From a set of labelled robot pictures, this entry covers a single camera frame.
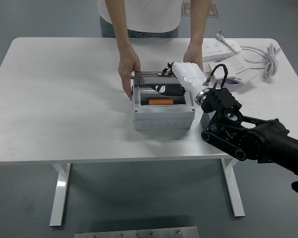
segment hand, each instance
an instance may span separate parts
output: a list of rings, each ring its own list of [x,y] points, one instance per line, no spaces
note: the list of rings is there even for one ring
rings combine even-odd
[[[196,63],[203,71],[202,46],[190,44],[187,52],[184,54],[183,62]]]
[[[130,100],[132,99],[130,79],[135,79],[135,77],[131,75],[133,71],[141,71],[138,55],[132,48],[121,50],[118,73],[121,77],[123,89],[125,90]]]

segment black robotic arm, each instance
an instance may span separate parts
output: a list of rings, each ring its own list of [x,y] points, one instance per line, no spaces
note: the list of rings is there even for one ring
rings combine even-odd
[[[228,89],[211,88],[201,108],[204,113],[215,114],[202,139],[240,161],[276,163],[298,175],[298,140],[287,136],[289,130],[278,119],[245,117],[239,111],[241,106]],[[245,128],[242,122],[254,127]],[[298,182],[292,188],[298,192]]]

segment white table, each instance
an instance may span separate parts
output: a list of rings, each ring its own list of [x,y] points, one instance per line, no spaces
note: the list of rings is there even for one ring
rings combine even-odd
[[[266,49],[271,39],[236,39]],[[142,71],[182,61],[189,39],[133,39]],[[255,53],[243,53],[257,59]],[[277,74],[229,90],[245,116],[279,118],[298,139],[298,77],[281,51]],[[50,163],[59,172],[50,226],[60,226],[71,163],[222,158],[235,216],[244,216],[232,166],[201,139],[197,106],[189,130],[136,131],[117,72],[115,39],[17,38],[0,67],[0,165]]]

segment gray electrical box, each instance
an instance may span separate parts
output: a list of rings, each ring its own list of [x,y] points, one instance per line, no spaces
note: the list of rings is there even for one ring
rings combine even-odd
[[[191,127],[195,117],[192,95],[185,92],[174,74],[136,72],[133,91],[136,130]]]

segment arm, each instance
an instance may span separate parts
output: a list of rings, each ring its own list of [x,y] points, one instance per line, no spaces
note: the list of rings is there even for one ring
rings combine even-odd
[[[194,62],[203,70],[202,43],[212,0],[191,0],[191,40],[184,62]]]
[[[113,23],[117,46],[120,55],[118,72],[121,77],[123,89],[129,99],[132,99],[130,79],[134,79],[131,75],[133,71],[140,70],[140,60],[134,51],[127,31],[125,1],[124,0],[106,0],[106,6],[110,19]]]

